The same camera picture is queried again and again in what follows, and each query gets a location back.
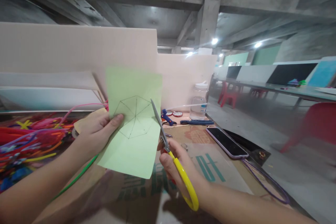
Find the hexagon drawing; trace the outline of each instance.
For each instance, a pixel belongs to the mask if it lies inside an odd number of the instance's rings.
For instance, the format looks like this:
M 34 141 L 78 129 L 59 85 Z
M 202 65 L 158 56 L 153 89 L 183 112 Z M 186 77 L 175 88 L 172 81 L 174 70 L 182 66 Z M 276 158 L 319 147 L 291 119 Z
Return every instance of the hexagon drawing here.
M 119 130 L 128 139 L 147 134 L 153 123 L 153 107 L 150 101 L 133 96 L 121 100 L 114 114 L 124 114 L 124 126 Z

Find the floor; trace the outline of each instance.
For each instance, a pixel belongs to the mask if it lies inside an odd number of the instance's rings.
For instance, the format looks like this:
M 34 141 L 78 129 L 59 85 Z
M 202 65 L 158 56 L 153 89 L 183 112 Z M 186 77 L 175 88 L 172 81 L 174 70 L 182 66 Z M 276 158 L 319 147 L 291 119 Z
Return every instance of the floor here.
M 270 152 L 264 170 L 319 223 L 336 223 L 336 146 L 305 139 L 286 153 L 279 152 L 314 102 L 303 101 L 293 111 L 297 98 L 279 94 L 273 102 L 271 92 L 266 99 L 252 98 L 245 87 L 235 109 L 229 104 L 220 108 L 220 90 L 219 86 L 210 90 L 209 116 Z

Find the scissor blade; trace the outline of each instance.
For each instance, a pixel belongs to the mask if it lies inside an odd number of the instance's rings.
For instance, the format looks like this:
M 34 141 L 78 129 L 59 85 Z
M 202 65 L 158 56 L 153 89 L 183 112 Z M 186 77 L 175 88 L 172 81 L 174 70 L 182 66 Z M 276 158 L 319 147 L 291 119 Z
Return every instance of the scissor blade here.
M 150 99 L 150 100 L 152 102 L 155 118 L 157 119 L 158 123 L 161 124 L 161 117 L 159 116 L 158 111 L 156 110 L 156 107 L 155 107 L 155 104 L 154 104 L 153 100 L 152 99 Z
M 163 140 L 163 143 L 164 143 L 164 148 L 165 148 L 165 150 L 167 152 L 169 152 L 170 151 L 169 150 L 169 144 L 168 144 L 168 141 L 167 141 L 167 138 L 166 138 L 166 135 L 165 135 L 165 131 L 164 131 L 163 127 L 162 127 L 161 117 L 159 116 L 158 111 L 156 110 L 156 107 L 155 107 L 155 104 L 154 104 L 153 100 L 152 99 L 150 99 L 150 100 L 152 102 L 155 118 L 157 119 L 157 121 L 158 121 L 158 123 L 160 125 L 160 128 L 161 128 L 161 135 L 162 135 L 161 137 L 162 137 L 162 140 Z

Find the green wall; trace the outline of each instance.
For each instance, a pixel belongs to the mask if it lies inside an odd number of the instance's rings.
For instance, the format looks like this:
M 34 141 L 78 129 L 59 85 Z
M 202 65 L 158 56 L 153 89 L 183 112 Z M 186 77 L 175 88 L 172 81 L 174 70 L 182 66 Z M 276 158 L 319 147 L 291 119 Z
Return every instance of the green wall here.
M 260 49 L 255 52 L 252 65 L 273 65 L 280 46 Z
M 225 66 L 225 67 L 228 66 L 230 62 L 240 62 L 239 65 L 245 65 L 248 54 L 249 53 L 244 52 L 242 54 L 235 54 L 235 55 L 226 56 L 225 59 L 224 59 L 223 66 Z

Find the hand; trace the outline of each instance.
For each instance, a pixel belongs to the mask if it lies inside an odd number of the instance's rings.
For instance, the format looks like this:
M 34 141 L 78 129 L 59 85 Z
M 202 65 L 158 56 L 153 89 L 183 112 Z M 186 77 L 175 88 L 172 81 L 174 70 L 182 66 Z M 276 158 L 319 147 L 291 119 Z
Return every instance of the hand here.
M 86 161 L 90 160 L 102 151 L 112 133 L 123 120 L 124 116 L 122 114 L 110 120 L 108 112 L 91 118 L 69 148 L 74 153 L 79 153 Z
M 189 157 L 186 150 L 174 139 L 168 139 L 169 147 L 174 157 L 178 158 L 184 170 L 186 171 L 198 197 L 199 205 L 202 208 L 203 202 L 210 190 L 210 183 L 196 170 L 196 167 Z M 167 173 L 168 179 L 174 179 L 181 193 L 190 198 L 188 190 L 173 162 L 173 159 L 163 149 L 163 143 L 160 141 L 157 150 L 161 151 L 160 162 Z

